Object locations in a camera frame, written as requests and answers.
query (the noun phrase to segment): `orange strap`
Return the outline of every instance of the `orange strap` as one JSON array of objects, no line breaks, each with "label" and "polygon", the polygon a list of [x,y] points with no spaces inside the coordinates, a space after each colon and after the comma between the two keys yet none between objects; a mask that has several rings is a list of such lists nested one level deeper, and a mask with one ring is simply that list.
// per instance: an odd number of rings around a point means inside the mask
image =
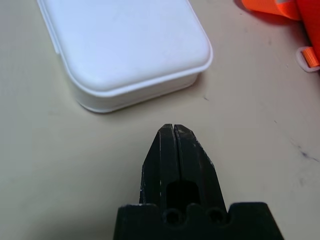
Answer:
[{"label": "orange strap", "polygon": [[315,50],[312,46],[306,48],[305,50],[302,51],[302,54],[306,60],[306,62],[308,63],[310,68],[315,68],[315,67],[319,67],[320,63],[317,59]]},{"label": "orange strap", "polygon": [[314,47],[306,48],[302,54],[310,68],[320,66],[320,0],[242,0],[242,3],[249,10],[303,19]]},{"label": "orange strap", "polygon": [[250,10],[277,14],[292,20],[301,20],[296,1],[288,0],[277,3],[277,0],[242,0],[243,5]]},{"label": "orange strap", "polygon": [[312,43],[302,52],[309,67],[319,66],[320,60],[320,0],[296,0],[297,6]]}]

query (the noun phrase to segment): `table surface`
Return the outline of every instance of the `table surface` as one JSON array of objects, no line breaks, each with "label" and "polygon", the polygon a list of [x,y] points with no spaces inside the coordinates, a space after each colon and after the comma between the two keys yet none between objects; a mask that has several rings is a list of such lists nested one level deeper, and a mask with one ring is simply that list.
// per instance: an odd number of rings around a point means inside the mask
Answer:
[{"label": "table surface", "polygon": [[299,22],[191,0],[215,58],[192,87],[111,114],[79,106],[35,0],[0,3],[0,239],[111,239],[165,123],[192,129],[227,208],[268,203],[286,239],[320,235],[320,77]]}]

